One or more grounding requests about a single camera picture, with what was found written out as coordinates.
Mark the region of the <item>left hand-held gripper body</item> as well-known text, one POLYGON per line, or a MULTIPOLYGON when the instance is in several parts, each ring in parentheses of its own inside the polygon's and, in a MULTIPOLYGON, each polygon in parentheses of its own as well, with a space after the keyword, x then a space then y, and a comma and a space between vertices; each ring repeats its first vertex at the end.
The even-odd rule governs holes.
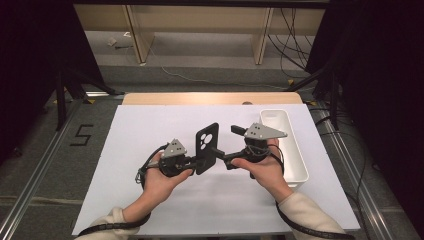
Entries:
POLYGON ((187 165, 186 148, 178 139, 173 139, 163 151, 159 160, 159 169, 167 177, 174 177, 183 171, 195 168, 187 165))

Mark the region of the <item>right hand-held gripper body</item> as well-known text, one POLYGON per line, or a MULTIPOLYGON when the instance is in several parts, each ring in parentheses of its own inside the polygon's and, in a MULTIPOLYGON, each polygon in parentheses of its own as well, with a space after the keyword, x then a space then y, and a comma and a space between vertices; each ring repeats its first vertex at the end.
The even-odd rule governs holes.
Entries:
POLYGON ((284 138, 288 134, 262 125, 253 123, 244 133, 246 159, 252 163, 258 163, 270 154, 267 141, 269 139, 284 138))

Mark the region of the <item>black phone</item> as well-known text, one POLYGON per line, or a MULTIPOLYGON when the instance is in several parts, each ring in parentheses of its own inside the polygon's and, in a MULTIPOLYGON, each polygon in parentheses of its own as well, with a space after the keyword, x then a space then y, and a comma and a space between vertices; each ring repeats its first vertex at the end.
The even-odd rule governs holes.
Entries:
POLYGON ((214 148, 218 144, 219 124, 211 125, 196 133, 196 174, 201 175, 216 163, 214 148))

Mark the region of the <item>white plastic bin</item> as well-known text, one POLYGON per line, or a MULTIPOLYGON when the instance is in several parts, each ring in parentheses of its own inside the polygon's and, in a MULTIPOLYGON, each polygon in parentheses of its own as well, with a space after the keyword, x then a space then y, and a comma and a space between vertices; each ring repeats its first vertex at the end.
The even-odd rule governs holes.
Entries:
POLYGON ((284 178, 292 189, 299 188, 309 179, 303 156, 300 153, 288 113, 280 109, 266 109, 260 112, 263 125, 282 131, 286 137, 279 139, 279 148, 284 158, 284 178))

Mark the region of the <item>person's right hand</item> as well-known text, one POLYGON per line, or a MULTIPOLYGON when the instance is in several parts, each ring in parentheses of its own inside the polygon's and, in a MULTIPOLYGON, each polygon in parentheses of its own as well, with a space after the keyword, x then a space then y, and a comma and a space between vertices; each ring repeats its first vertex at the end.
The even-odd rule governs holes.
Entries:
POLYGON ((281 165, 272 156, 267 156, 259 163, 251 163, 243 158, 234 158, 231 163, 249 171, 278 203, 293 193, 284 179, 281 165))

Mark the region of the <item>person's left hand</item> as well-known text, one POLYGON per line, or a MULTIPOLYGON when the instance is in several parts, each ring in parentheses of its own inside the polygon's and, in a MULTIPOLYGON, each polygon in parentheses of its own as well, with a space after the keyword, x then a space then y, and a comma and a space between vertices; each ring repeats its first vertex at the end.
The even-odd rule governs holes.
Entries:
POLYGON ((167 177, 158 168, 148 168, 141 199, 147 207, 155 208, 167 200, 172 191, 188 177, 188 171, 183 171, 174 177, 167 177))

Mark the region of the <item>white table sheet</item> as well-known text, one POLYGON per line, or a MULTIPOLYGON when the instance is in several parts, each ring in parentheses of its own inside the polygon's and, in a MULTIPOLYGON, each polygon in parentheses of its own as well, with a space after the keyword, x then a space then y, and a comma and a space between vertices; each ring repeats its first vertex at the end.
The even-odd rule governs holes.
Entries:
MULTIPOLYGON (((159 146, 178 139, 195 150, 198 130, 218 123, 218 147, 226 153, 244 147, 231 132, 270 121, 297 142, 308 177, 297 190, 312 198, 344 229, 359 223, 345 196, 309 110, 303 104, 275 105, 121 105, 117 108, 92 182, 73 231, 80 233, 115 206, 127 206, 141 193, 137 170, 159 146)), ((243 169, 228 170, 222 161, 181 183, 156 207, 139 233, 149 237, 261 235, 289 227, 273 197, 243 169)))

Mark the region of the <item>wooden table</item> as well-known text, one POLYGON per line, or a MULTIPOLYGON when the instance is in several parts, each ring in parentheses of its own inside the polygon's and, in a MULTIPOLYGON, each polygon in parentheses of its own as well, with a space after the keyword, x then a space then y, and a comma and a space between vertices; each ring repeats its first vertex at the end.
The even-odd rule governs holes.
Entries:
POLYGON ((263 105, 301 104, 296 92, 129 93, 123 105, 263 105))

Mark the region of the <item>black metal stand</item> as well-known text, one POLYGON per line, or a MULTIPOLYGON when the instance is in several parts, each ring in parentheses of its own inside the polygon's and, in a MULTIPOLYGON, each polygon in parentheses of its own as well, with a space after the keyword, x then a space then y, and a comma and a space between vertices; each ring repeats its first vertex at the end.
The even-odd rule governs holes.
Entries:
POLYGON ((92 85, 100 90, 103 90, 108 95, 124 95, 124 92, 108 87, 104 83, 102 76, 92 78, 82 71, 72 69, 70 67, 63 67, 58 71, 56 77, 56 100, 58 109, 58 123, 56 127, 57 131, 63 128, 67 120, 65 92, 69 92, 73 99, 86 100, 88 98, 88 94, 84 90, 83 84, 92 85))
POLYGON ((332 62, 326 63, 322 68, 312 73, 310 76, 292 86, 289 86, 286 89, 286 92, 295 92, 312 83, 313 81, 317 81, 317 84, 313 90, 313 96, 317 100, 322 100, 327 93, 330 94, 329 119, 334 129, 338 130, 339 126, 337 122, 337 107, 339 84, 337 82, 335 66, 332 62))

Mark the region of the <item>beige wooden shelf unit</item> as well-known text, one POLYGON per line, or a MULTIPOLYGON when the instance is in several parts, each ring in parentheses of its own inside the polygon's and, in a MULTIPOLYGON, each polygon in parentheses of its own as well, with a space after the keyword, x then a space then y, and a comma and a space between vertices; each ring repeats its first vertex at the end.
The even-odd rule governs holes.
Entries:
POLYGON ((76 4, 86 31, 127 31, 139 63, 157 32, 249 34, 254 62, 262 63, 268 35, 314 36, 324 11, 298 8, 76 4))

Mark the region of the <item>black curtain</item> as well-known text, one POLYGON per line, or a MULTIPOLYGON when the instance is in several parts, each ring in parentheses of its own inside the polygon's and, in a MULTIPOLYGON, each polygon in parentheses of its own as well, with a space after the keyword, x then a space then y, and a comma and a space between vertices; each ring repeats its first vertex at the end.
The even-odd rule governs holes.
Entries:
POLYGON ((398 202, 424 238, 424 0, 329 0, 307 70, 337 58, 343 98, 398 202))
POLYGON ((73 0, 0 0, 0 164, 61 77, 76 96, 104 83, 73 0))

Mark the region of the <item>aluminium floor rail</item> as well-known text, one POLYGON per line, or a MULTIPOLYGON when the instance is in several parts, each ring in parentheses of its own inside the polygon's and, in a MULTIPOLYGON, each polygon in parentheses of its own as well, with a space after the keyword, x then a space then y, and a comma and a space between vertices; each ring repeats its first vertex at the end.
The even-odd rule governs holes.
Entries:
POLYGON ((58 130, 55 131, 49 145, 40 157, 34 171, 30 175, 25 187, 17 196, 12 208, 0 224, 0 240, 10 240, 21 222, 33 196, 40 186, 46 172, 51 165, 76 112, 82 105, 81 100, 74 100, 65 112, 65 120, 58 130))
POLYGON ((354 134, 335 130, 325 108, 313 107, 310 113, 321 140, 329 151, 336 173, 344 177, 341 180, 342 187, 365 240, 393 240, 382 211, 365 180, 368 165, 365 147, 354 134))

